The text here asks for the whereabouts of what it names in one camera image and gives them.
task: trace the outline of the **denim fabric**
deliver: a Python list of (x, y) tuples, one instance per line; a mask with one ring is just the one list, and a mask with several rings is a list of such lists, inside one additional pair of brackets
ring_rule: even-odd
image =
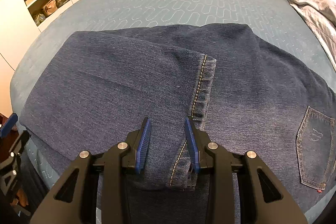
[[(309, 107), (329, 122), (305, 118)], [(20, 122), (61, 173), (81, 150), (103, 152), (149, 115), (145, 172), (130, 183), (134, 222), (157, 223), (159, 217), (162, 223), (190, 223), (192, 215), (204, 223), (208, 180), (190, 169), (182, 124), (187, 114), (229, 151), (255, 150), (304, 212), (335, 185), (335, 94), (246, 25), (75, 33), (37, 81)], [(311, 140), (314, 130), (323, 137)], [(320, 161), (326, 154), (328, 160)], [(310, 168), (312, 162), (319, 168)], [(325, 191), (301, 183), (307, 180), (325, 183)], [(235, 195), (238, 200), (236, 184)]]

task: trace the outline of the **blue gripper pad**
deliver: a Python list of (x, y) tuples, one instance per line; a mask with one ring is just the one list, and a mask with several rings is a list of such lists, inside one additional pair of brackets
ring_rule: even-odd
[(198, 153), (198, 148), (196, 145), (194, 133), (190, 124), (190, 121), (188, 118), (185, 119), (184, 123), (184, 131), (185, 131), (185, 136), (187, 139), (187, 144), (188, 144), (188, 150), (189, 150), (189, 155), (191, 159), (191, 164), (193, 166), (193, 169), (196, 173), (200, 172), (200, 159), (199, 159), (199, 153)]
[(135, 171), (137, 174), (140, 174), (145, 164), (146, 154), (149, 146), (149, 140), (151, 137), (151, 130), (152, 130), (151, 121), (147, 119), (145, 128), (142, 132), (139, 147), (136, 151)]
[(17, 115), (13, 113), (12, 115), (10, 115), (5, 124), (2, 125), (0, 129), (0, 138), (5, 138), (10, 133), (11, 129), (16, 124), (16, 122), (17, 122)]

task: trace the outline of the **yellow stitching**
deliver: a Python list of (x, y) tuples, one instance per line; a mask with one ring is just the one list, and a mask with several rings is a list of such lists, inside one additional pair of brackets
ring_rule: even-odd
[[(196, 104), (196, 100), (197, 100), (197, 97), (198, 97), (198, 92), (199, 92), (199, 90), (200, 90), (200, 85), (201, 85), (201, 81), (202, 81), (202, 74), (203, 74), (203, 70), (204, 70), (204, 65), (205, 65), (205, 61), (206, 61), (206, 59), (207, 59), (207, 55), (204, 56), (204, 60), (203, 60), (203, 64), (202, 64), (202, 69), (201, 69), (201, 74), (200, 74), (200, 76), (199, 76), (198, 87), (197, 87), (197, 91), (196, 91), (196, 95), (195, 95), (195, 100), (194, 100), (194, 104), (193, 104), (193, 109), (192, 109), (192, 111), (191, 111), (191, 119), (194, 117), (195, 104)], [(183, 153), (183, 150), (184, 150), (186, 144), (187, 144), (187, 140), (185, 140), (185, 142), (184, 142), (184, 144), (183, 144), (183, 147), (182, 147), (182, 149), (181, 149), (181, 151), (180, 151), (180, 154), (179, 154), (179, 156), (177, 157), (177, 160), (176, 160), (176, 162), (175, 162), (175, 165), (174, 165), (174, 168), (173, 168), (173, 172), (172, 172), (171, 177), (170, 177), (170, 183), (169, 183), (170, 187), (171, 187), (171, 184), (172, 184), (172, 182), (173, 182), (173, 177), (174, 177), (174, 174), (175, 174), (175, 170), (176, 170), (177, 164), (179, 163), (179, 160), (180, 160), (180, 158), (181, 158), (181, 156), (182, 156), (182, 153)]]

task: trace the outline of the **light blue mattress cover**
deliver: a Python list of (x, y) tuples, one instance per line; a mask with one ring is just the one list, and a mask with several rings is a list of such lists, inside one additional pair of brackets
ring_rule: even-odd
[[(10, 85), (13, 112), (20, 117), (39, 76), (75, 31), (170, 24), (202, 26), (209, 23), (248, 24), (256, 35), (293, 54), (336, 91), (336, 74), (327, 55), (287, 0), (80, 0), (38, 36), (18, 65)], [(26, 148), (36, 170), (51, 187), (58, 174), (31, 140)], [(310, 223), (320, 214), (335, 190), (306, 212)], [(100, 223), (99, 216), (100, 210), (97, 211), (97, 223)]]

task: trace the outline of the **brown paper bag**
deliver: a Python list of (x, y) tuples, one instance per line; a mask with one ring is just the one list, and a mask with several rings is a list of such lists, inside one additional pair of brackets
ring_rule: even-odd
[(57, 10), (56, 0), (49, 0), (48, 3), (43, 6), (43, 13), (46, 17), (50, 16), (56, 10)]

